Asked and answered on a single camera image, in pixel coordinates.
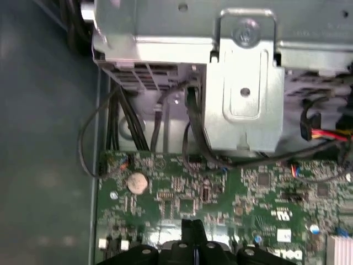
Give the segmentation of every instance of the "heatsink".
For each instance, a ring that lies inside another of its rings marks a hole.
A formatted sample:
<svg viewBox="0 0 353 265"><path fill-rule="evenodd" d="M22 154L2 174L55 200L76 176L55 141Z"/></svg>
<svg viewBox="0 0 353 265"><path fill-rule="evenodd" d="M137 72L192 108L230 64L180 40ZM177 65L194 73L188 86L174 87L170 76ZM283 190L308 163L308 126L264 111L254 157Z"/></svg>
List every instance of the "heatsink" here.
<svg viewBox="0 0 353 265"><path fill-rule="evenodd" d="M353 238L329 236L327 239L327 260L329 265L353 264Z"/></svg>

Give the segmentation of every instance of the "metal sheet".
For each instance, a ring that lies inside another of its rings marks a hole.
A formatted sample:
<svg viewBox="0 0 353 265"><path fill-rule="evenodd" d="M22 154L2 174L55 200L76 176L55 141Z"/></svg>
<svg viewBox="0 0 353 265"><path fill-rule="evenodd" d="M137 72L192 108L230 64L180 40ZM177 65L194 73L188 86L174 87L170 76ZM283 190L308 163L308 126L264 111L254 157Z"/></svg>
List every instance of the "metal sheet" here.
<svg viewBox="0 0 353 265"><path fill-rule="evenodd" d="M240 7L273 12L283 67L346 71L353 60L353 5L346 1L97 0L93 44L107 61L208 63L216 18ZM273 38L264 18L247 17L258 21L261 39ZM228 23L219 37L231 38L237 27Z"/></svg>
<svg viewBox="0 0 353 265"><path fill-rule="evenodd" d="M88 263L92 180L76 140L95 108L97 72L32 1L1 2L0 264Z"/></svg>

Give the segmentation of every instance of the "screw hole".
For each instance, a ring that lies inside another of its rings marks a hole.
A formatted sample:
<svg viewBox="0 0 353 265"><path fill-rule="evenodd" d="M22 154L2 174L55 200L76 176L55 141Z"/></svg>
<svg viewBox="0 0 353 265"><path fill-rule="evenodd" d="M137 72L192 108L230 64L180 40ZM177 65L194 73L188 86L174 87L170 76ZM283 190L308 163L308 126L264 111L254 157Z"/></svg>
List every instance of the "screw hole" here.
<svg viewBox="0 0 353 265"><path fill-rule="evenodd" d="M342 16L343 16L344 18L347 18L347 17L349 16L348 11L343 10L343 11L342 11Z"/></svg>
<svg viewBox="0 0 353 265"><path fill-rule="evenodd" d="M186 11L188 11L188 5L185 4L185 3L179 4L179 5L178 5L178 10L179 10L180 12L186 12Z"/></svg>
<svg viewBox="0 0 353 265"><path fill-rule="evenodd" d="M250 95L250 89L247 87L244 87L240 90L240 94L242 95L242 97L246 98Z"/></svg>

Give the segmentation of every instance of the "yellow wire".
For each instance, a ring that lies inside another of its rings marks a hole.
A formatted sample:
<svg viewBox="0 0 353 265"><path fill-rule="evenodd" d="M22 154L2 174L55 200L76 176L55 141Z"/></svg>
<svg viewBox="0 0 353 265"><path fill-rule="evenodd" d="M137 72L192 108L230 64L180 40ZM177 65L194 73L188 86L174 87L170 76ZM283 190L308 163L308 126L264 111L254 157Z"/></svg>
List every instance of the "yellow wire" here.
<svg viewBox="0 0 353 265"><path fill-rule="evenodd" d="M313 138L313 139L317 139L317 138L321 138L321 137L322 137L322 134L313 134L311 136L311 138Z"/></svg>
<svg viewBox="0 0 353 265"><path fill-rule="evenodd" d="M340 134L347 134L350 135L353 133L353 130L336 130L335 132L338 132Z"/></svg>

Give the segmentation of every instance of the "red wire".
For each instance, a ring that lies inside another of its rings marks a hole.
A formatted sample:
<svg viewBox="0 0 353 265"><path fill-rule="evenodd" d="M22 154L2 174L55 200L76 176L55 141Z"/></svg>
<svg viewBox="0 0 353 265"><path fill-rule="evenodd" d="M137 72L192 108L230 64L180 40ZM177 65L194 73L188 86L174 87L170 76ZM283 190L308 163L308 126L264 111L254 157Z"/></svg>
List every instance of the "red wire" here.
<svg viewBox="0 0 353 265"><path fill-rule="evenodd" d="M297 176L297 174L296 174L296 171L295 171L293 165L291 165L291 169L292 169L292 176L295 178Z"/></svg>
<svg viewBox="0 0 353 265"><path fill-rule="evenodd" d="M315 134L319 134L319 135L322 135L322 136L328 136L328 137L332 137L332 138L335 138L335 139L338 139L340 141L347 141L348 139L344 136L341 136L341 135L337 135L333 132L330 132L330 131L325 131L325 130L318 130L318 129L313 129L312 130L312 133L315 135Z"/></svg>

